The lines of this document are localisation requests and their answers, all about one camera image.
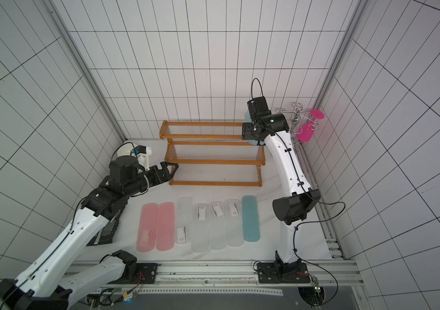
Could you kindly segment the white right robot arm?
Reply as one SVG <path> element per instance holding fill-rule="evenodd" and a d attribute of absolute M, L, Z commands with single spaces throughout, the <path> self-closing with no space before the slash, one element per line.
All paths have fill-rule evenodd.
<path fill-rule="evenodd" d="M 281 222 L 275 263 L 282 269 L 294 267 L 301 262 L 297 255 L 296 231 L 320 199 L 320 193 L 304 175 L 285 116 L 272 113 L 263 96 L 249 99 L 247 106 L 250 121 L 243 124 L 242 139 L 268 148 L 283 191 L 283 196 L 272 202 L 274 214 Z"/>

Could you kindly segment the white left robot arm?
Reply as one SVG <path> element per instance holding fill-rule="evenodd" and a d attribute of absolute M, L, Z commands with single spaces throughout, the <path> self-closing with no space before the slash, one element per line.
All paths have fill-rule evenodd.
<path fill-rule="evenodd" d="M 174 177 L 178 164 L 163 161 L 145 169 L 137 157 L 119 156 L 110 173 L 81 199 L 72 221 L 53 243 L 16 278 L 0 282 L 1 306 L 8 309 L 69 309 L 81 298 L 114 281 L 140 278 L 134 255 L 119 250 L 74 276 L 65 275 L 89 241 L 119 213 L 128 200 Z"/>

